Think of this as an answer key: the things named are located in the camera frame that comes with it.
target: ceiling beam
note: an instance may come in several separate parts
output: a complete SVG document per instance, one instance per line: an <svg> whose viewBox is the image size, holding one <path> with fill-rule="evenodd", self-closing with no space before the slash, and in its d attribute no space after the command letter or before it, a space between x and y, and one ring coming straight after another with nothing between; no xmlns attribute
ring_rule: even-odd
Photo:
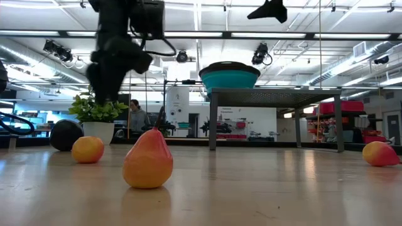
<svg viewBox="0 0 402 226"><path fill-rule="evenodd" d="M0 30L7 38L95 39L96 31ZM319 41L318 32L166 31L166 39ZM402 41L402 33L322 33L321 41Z"/></svg>

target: black ball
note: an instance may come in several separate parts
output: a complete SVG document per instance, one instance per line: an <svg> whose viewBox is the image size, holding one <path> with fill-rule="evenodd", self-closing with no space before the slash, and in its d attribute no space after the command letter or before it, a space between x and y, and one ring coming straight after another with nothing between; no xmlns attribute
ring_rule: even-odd
<svg viewBox="0 0 402 226"><path fill-rule="evenodd" d="M74 142L84 136L80 124L70 120L60 120L50 133L50 145L59 151L71 151Z"/></svg>

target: table leg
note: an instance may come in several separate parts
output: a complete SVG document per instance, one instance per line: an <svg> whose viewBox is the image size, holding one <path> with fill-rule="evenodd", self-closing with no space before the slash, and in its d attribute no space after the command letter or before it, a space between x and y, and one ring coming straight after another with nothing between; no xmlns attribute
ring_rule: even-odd
<svg viewBox="0 0 402 226"><path fill-rule="evenodd" d="M209 149L216 150L216 127L218 118L218 93L211 93L209 109Z"/></svg>
<svg viewBox="0 0 402 226"><path fill-rule="evenodd" d="M345 150L344 146L344 130L342 128L342 110L340 108L340 95L334 97L335 105L335 120L337 126L337 141L338 141L338 152L341 153Z"/></svg>
<svg viewBox="0 0 402 226"><path fill-rule="evenodd" d="M296 126L296 145L298 148L302 147L302 139L300 136L300 110L295 109L295 126Z"/></svg>

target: black hose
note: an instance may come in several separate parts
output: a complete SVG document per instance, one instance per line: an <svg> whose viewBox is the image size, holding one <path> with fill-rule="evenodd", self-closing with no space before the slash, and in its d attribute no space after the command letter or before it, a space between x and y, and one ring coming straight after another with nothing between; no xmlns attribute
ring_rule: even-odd
<svg viewBox="0 0 402 226"><path fill-rule="evenodd" d="M11 114L3 113L3 112L0 112L0 115L4 115L4 116L9 117L9 118L12 118L12 119L20 120L20 121L22 121L22 122L24 122L24 123L27 123L27 125L30 126L30 130L29 130L28 132L19 132L19 131L16 131L16 130L14 130L14 129L11 129L11 128L8 127L7 125L5 125L5 123L3 122L3 120L0 119L0 126L3 127L5 130L7 130L8 132L10 132L10 133L12 133L12 134L16 134L16 135L19 135L19 136L26 136L26 135L31 134L33 131L35 131L35 128L33 127L32 122L30 122L30 121L28 121L28 120L26 120L26 119L23 119L23 118L20 118L20 117L11 115Z"/></svg>

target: pear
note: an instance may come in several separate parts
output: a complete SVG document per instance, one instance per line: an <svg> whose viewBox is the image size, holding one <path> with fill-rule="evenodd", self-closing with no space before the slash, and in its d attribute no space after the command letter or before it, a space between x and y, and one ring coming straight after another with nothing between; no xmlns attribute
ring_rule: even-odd
<svg viewBox="0 0 402 226"><path fill-rule="evenodd" d="M124 159L123 178L133 188L157 188L173 171L173 157L158 130L163 112L162 107L154 128L138 138Z"/></svg>
<svg viewBox="0 0 402 226"><path fill-rule="evenodd" d="M401 161L395 150L388 144L374 141L363 148L363 159L372 166L394 166Z"/></svg>

